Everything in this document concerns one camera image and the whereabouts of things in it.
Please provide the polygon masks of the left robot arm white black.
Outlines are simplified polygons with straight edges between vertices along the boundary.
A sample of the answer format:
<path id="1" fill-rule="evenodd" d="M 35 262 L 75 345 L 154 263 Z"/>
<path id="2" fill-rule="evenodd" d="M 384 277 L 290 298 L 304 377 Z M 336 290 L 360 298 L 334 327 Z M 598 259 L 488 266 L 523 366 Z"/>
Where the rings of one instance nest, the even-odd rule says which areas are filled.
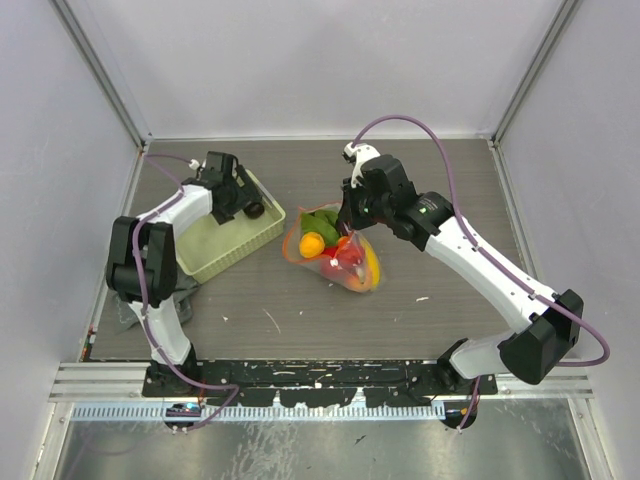
<path id="1" fill-rule="evenodd" d="M 195 174 L 183 181 L 158 165 L 158 157 L 146 155 L 144 160 L 173 180 L 176 192 L 145 213 L 114 220 L 106 284 L 136 313 L 150 345 L 151 367 L 170 390 L 178 396 L 197 388 L 225 390 L 225 385 L 200 381 L 195 347 L 180 324 L 174 300 L 176 239 L 205 216 L 220 225 L 239 212 L 260 217 L 265 210 L 262 195 L 231 153 L 209 151 L 202 162 L 185 160 Z"/>

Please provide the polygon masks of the clear zip bag orange zipper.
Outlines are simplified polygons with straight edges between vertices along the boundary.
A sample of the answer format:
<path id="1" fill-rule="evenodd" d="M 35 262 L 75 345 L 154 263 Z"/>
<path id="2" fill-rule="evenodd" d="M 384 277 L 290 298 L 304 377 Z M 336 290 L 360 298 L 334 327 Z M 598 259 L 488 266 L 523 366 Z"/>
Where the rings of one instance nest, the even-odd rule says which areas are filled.
<path id="1" fill-rule="evenodd" d="M 285 239 L 284 239 L 284 242 L 283 242 L 282 253 L 283 253 L 284 258 L 289 263 L 292 263 L 294 265 L 302 266 L 302 267 L 304 267 L 304 268 L 306 268 L 306 269 L 308 269 L 308 270 L 310 270 L 312 272 L 315 272 L 318 275 L 324 277 L 320 273 L 320 262 L 321 262 L 321 259 L 322 258 L 327 258 L 327 257 L 335 258 L 337 246 L 327 247 L 325 245 L 326 248 L 325 248 L 324 252 L 321 255 L 319 255 L 319 256 L 317 256 L 315 258 L 311 258 L 311 259 L 303 258 L 300 255 L 299 249 L 298 249 L 299 240 L 303 235 L 302 231 L 301 231 L 301 228 L 300 228 L 299 215 L 302 212 L 311 212 L 311 211 L 318 210 L 318 209 L 329 209 L 329 210 L 334 210 L 337 213 L 339 213 L 340 207 L 341 207 L 341 204 L 339 202 L 326 203 L 326 204 L 320 205 L 318 207 L 313 207 L 313 208 L 302 208 L 302 207 L 300 207 L 298 209 L 298 215 L 297 215 L 297 218 L 296 218 L 296 220 L 295 220 L 295 222 L 293 224 L 293 227 L 289 230 L 289 232 L 285 236 Z M 343 233 L 340 229 L 339 229 L 339 231 L 340 231 L 342 236 L 353 236 L 353 235 L 355 235 L 358 238 L 360 244 L 361 244 L 361 239 L 365 238 L 364 235 L 362 233 L 360 233 L 360 232 L 348 230 L 346 233 Z M 343 268 L 343 269 L 347 272 L 347 277 L 348 276 L 357 276 L 357 277 L 363 278 L 363 277 L 365 277 L 364 268 L 365 268 L 365 259 L 364 259 L 363 263 L 361 265 L 359 265 L 359 266 L 355 266 L 355 267 L 351 267 L 351 268 L 347 268 L 347 269 Z M 328 281 L 330 283 L 341 285 L 344 288 L 346 288 L 345 287 L 345 280 L 343 282 L 341 282 L 341 283 L 335 283 L 335 282 L 332 282 L 332 281 L 329 281 L 329 280 Z"/>

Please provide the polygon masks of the small orange toy fruit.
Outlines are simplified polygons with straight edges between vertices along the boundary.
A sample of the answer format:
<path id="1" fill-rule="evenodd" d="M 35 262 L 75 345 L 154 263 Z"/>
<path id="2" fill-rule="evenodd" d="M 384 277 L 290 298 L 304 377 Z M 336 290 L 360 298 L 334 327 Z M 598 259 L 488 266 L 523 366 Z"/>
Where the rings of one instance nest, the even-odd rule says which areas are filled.
<path id="1" fill-rule="evenodd" d="M 305 259 L 311 259 L 321 255 L 325 248 L 323 236 L 313 231 L 303 234 L 298 244 L 299 253 Z"/>

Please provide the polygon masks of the red toy pepper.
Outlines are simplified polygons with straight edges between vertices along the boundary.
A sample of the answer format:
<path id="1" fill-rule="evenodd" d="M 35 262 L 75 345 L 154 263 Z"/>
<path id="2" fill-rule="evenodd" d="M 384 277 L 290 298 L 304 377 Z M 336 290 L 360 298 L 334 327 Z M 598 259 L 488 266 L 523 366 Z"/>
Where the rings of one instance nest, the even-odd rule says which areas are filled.
<path id="1" fill-rule="evenodd" d="M 359 266 L 363 263 L 365 257 L 364 247 L 355 235 L 342 236 L 338 240 L 335 259 L 342 268 L 347 269 Z"/>

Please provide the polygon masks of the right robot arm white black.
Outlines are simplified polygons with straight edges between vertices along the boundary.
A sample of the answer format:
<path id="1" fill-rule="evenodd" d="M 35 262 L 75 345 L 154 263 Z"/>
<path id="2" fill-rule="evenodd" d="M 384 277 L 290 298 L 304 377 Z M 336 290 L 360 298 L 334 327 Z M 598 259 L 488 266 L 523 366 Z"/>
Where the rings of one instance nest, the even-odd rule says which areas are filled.
<path id="1" fill-rule="evenodd" d="M 376 224 L 412 243 L 459 274 L 498 311 L 509 329 L 480 340 L 463 338 L 437 360 L 444 390 L 459 394 L 474 378 L 511 373 L 539 384 L 577 343 L 580 327 L 559 313 L 580 316 L 584 302 L 572 290 L 557 294 L 529 277 L 484 241 L 452 203 L 436 192 L 419 194 L 402 163 L 373 147 L 348 150 L 352 165 L 342 183 L 339 220 L 362 230 Z"/>

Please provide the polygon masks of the yellow toy banana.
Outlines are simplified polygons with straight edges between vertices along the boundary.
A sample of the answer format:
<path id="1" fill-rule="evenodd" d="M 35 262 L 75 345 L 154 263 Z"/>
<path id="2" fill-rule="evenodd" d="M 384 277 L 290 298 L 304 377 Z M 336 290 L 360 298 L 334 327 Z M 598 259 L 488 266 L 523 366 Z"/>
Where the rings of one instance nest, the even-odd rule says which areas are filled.
<path id="1" fill-rule="evenodd" d="M 371 244 L 365 239 L 361 239 L 361 245 L 364 249 L 365 256 L 365 280 L 366 285 L 370 291 L 378 288 L 381 282 L 381 266 L 379 259 L 371 246 Z"/>

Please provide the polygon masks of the red toy apple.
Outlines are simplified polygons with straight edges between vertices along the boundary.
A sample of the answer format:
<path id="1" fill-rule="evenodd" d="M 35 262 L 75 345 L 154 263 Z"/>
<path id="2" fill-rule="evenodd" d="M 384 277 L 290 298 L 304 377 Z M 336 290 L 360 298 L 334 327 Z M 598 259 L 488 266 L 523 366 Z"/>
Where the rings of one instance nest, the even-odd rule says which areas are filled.
<path id="1" fill-rule="evenodd" d="M 320 273 L 329 281 L 341 283 L 347 278 L 347 272 L 340 266 L 336 258 L 322 258 Z"/>

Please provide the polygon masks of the green toy lettuce leaf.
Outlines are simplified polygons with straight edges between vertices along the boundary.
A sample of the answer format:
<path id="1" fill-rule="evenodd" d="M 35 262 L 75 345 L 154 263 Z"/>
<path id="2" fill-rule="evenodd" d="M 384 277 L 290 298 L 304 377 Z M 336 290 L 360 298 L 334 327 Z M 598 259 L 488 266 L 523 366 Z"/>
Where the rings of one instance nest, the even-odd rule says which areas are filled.
<path id="1" fill-rule="evenodd" d="M 338 213 L 329 209 L 318 209 L 302 212 L 299 215 L 302 234 L 314 232 L 319 234 L 327 247 L 338 245 L 342 237 L 337 228 Z"/>

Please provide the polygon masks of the dark purple toy food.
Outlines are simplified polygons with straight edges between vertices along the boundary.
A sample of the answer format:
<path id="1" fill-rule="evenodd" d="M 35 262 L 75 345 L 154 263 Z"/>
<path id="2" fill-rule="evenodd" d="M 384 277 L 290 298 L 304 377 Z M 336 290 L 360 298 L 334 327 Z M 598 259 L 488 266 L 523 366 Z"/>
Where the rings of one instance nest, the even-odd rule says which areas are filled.
<path id="1" fill-rule="evenodd" d="M 264 214 L 265 207 L 262 202 L 252 202 L 243 209 L 243 212 L 249 219 L 256 220 Z"/>

